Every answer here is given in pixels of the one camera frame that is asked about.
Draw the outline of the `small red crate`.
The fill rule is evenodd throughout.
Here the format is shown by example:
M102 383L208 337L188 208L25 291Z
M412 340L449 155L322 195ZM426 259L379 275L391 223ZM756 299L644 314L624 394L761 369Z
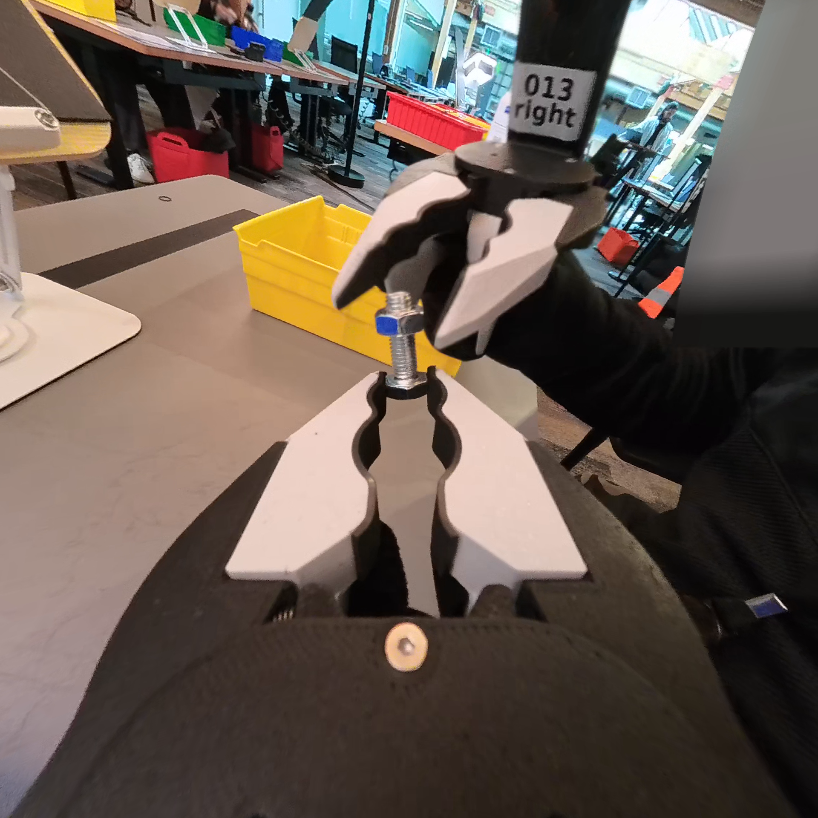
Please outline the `small red crate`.
M608 228L596 249L607 262L625 268L639 251L639 240L625 230Z

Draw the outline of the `steel hex nut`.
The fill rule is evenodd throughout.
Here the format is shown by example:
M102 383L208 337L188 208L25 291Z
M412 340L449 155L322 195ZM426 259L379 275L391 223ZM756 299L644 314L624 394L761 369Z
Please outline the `steel hex nut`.
M409 308L386 306L375 314L374 328L387 338L413 336L424 331L424 312L421 306Z

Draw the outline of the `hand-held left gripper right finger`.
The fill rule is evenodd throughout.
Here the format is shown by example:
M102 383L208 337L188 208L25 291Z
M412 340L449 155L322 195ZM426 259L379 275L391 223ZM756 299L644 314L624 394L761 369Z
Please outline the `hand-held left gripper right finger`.
M430 556L438 612L464 617L499 586L588 577L529 441L449 374L427 373L438 481Z

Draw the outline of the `black pole stand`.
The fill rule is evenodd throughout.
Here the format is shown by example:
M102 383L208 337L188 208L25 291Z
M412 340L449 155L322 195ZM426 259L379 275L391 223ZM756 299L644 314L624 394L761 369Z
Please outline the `black pole stand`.
M343 188L361 190L364 187L365 177L352 168L354 145L357 133L357 118L363 98L363 86L366 73L366 56L369 51L372 35L372 21L375 1L368 1L366 9L366 23L363 34L363 46L358 63L357 81L354 87L353 106L349 117L346 140L346 157L344 163L335 163L326 171L328 179L335 185Z

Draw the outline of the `yellow storage bin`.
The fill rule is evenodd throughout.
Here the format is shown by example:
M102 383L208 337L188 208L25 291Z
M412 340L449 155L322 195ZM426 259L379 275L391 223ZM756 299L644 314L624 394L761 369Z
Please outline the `yellow storage bin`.
M377 334L384 292L371 288L342 311L332 287L372 216L320 196L289 204L234 228L251 307L382 365L389 340Z

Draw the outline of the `steel hex bolt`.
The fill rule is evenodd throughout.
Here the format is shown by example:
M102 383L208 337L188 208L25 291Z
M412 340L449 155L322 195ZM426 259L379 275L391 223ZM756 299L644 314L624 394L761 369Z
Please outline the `steel hex bolt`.
M409 308L418 305L408 291L395 291L386 294L386 306ZM393 389L403 392L417 390L426 382L425 374L418 369L415 335L389 338L393 374L387 379Z

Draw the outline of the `orange traffic cone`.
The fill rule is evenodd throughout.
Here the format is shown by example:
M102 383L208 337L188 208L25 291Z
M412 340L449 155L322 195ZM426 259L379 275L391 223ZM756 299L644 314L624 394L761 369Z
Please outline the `orange traffic cone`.
M651 319L656 319L668 306L684 275L684 268L675 267L669 276L639 301L639 308Z

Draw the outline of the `small blue bin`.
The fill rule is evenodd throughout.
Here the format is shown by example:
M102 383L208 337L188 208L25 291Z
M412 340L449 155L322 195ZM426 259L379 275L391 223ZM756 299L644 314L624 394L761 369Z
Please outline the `small blue bin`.
M245 52L248 48L260 53L263 49L263 59L273 62L281 62L284 56L284 44L271 37L258 34L254 31L243 29L239 26L230 27L230 39L235 48Z

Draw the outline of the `white folding stand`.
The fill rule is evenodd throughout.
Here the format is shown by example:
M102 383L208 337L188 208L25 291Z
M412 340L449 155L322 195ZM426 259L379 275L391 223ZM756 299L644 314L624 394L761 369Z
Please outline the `white folding stand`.
M129 312L22 271L14 178L1 169L1 408L133 339Z

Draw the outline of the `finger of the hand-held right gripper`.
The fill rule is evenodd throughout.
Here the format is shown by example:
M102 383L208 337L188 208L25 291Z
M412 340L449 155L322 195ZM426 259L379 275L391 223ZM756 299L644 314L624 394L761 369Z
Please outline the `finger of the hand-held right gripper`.
M390 272L425 240L465 230L471 193L456 176L432 172L385 197L334 281L334 307L346 308L374 287L388 291Z
M557 259L556 241L572 212L554 199L511 201L506 230L459 276L436 326L435 348L443 351L479 333L535 292Z

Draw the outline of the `person's right hand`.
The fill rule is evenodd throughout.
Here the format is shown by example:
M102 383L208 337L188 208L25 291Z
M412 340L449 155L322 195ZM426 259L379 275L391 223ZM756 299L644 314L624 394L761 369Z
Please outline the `person's right hand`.
M463 362L490 357L525 375L587 425L624 435L635 405L660 386L670 335L634 302L599 288L574 259L558 258L547 280L488 329L440 340L451 270L436 270L424 292L425 331L435 349Z

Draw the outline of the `red tote basket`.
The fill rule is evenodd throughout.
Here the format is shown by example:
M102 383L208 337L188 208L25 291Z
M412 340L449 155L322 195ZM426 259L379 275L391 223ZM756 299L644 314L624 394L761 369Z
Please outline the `red tote basket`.
M280 128L251 123L253 169L271 176L284 167L284 138Z
M156 182L204 176L230 178L228 152L203 150L203 133L189 128L163 128L148 131L146 136Z

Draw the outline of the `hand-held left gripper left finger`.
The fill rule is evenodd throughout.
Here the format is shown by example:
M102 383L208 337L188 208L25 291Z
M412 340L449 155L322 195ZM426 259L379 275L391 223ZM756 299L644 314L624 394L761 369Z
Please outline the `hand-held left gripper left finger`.
M232 580L316 586L343 608L373 569L384 372L365 376L284 442L227 564Z

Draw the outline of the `red storage bin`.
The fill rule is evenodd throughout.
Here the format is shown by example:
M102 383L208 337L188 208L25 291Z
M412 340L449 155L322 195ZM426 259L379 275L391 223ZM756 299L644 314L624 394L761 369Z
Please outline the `red storage bin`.
M386 96L386 122L418 138L448 150L487 138L490 126L480 118L392 91Z

